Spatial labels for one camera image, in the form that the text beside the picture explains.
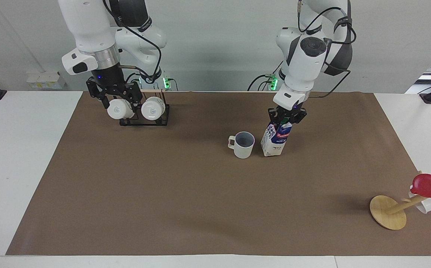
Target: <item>brown mat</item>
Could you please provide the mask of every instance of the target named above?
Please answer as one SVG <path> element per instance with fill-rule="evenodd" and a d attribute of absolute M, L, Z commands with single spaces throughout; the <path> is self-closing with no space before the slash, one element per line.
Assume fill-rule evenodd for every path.
<path fill-rule="evenodd" d="M 84 93 L 7 254 L 431 255 L 431 213 L 401 231 L 370 216 L 417 175 L 373 94 L 309 100 L 265 158 L 272 97 L 168 93 L 168 127 L 119 127 Z M 227 148 L 239 131 L 257 139 L 246 160 Z"/>

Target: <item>wooden post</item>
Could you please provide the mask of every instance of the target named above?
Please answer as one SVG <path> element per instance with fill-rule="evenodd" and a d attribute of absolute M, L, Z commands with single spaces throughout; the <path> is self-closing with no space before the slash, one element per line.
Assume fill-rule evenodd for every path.
<path fill-rule="evenodd" d="M 422 197 L 420 195 L 416 195 L 415 197 L 409 198 L 410 202 L 402 202 L 400 204 L 397 204 L 393 207 L 390 207 L 390 208 L 384 210 L 384 212 L 387 215 L 396 214 L 397 212 L 400 212 L 401 210 L 404 210 L 408 207 L 412 207 L 413 205 L 419 204 L 420 202 L 423 202 L 426 199 L 427 198 L 425 198 L 425 197 Z"/>

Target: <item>wooden base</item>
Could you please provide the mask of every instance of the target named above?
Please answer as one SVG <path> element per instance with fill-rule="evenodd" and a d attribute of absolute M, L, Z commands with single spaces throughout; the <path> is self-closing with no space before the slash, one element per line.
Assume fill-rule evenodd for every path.
<path fill-rule="evenodd" d="M 385 211 L 388 208 L 397 205 L 396 200 L 385 195 L 378 195 L 371 200 L 369 209 L 373 218 L 381 224 L 382 227 L 389 230 L 401 230 L 406 226 L 407 218 L 404 210 L 388 215 Z"/>

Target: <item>white tabletop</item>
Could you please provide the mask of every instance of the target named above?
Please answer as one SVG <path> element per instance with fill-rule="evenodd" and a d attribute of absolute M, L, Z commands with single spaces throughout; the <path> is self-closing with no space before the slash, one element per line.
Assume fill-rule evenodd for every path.
<path fill-rule="evenodd" d="M 0 101 L 0 267 L 351 268 L 367 267 L 365 261 L 372 265 L 369 267 L 431 265 L 431 257 L 413 261 L 412 257 L 332 256 L 4 256 L 80 96 L 81 92 L 9 92 Z M 376 97 L 415 166 L 431 173 L 431 105 L 417 95 Z M 419 217 L 426 216 L 419 212 Z"/>

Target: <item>green light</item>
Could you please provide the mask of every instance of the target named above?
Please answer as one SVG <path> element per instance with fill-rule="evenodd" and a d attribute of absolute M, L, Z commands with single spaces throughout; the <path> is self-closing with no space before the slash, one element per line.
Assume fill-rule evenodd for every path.
<path fill-rule="evenodd" d="M 164 87 L 166 89 L 170 88 L 171 87 L 171 82 L 169 82 L 165 77 L 163 77 L 162 79 L 164 81 Z"/>
<path fill-rule="evenodd" d="M 278 84 L 278 79 L 275 76 L 272 76 L 272 83 L 270 84 L 270 90 L 276 90 L 276 85 Z"/>

